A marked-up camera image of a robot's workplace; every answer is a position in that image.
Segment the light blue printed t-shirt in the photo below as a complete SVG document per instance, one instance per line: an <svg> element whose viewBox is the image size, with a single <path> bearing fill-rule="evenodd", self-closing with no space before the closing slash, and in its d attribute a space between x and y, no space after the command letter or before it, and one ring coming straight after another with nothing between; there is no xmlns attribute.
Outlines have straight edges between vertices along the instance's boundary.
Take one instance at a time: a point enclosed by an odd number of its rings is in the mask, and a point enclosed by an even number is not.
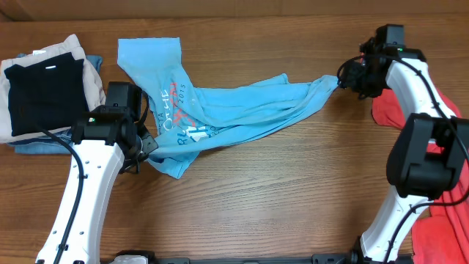
<svg viewBox="0 0 469 264"><path fill-rule="evenodd" d="M149 97L158 148L148 163L179 179L200 152L261 139L317 113L335 76L291 83L286 74L238 88L195 87L177 38L118 41L118 65Z"/></svg>

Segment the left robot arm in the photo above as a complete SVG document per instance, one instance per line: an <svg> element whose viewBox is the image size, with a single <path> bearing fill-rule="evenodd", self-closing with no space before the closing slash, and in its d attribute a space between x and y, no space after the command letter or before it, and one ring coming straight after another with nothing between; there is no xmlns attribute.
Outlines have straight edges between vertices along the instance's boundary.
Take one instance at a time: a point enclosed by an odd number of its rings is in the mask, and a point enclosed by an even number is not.
<svg viewBox="0 0 469 264"><path fill-rule="evenodd" d="M100 239L117 175L139 173L158 144L147 130L149 98L135 84L111 82L103 105L72 129L70 173L37 263L98 263Z"/></svg>

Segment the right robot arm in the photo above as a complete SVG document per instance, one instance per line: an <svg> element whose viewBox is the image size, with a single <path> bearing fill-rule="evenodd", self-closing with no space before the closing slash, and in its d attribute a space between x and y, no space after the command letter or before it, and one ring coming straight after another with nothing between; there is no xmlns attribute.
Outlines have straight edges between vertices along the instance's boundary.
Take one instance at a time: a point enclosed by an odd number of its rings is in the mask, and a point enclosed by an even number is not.
<svg viewBox="0 0 469 264"><path fill-rule="evenodd" d="M426 57L407 48L402 25L386 24L360 46L360 56L337 71L338 85L362 98L391 89L405 125L386 164L391 187L371 226L341 263L410 263L399 247L419 216L452 190L468 162L468 121L443 102L429 76Z"/></svg>

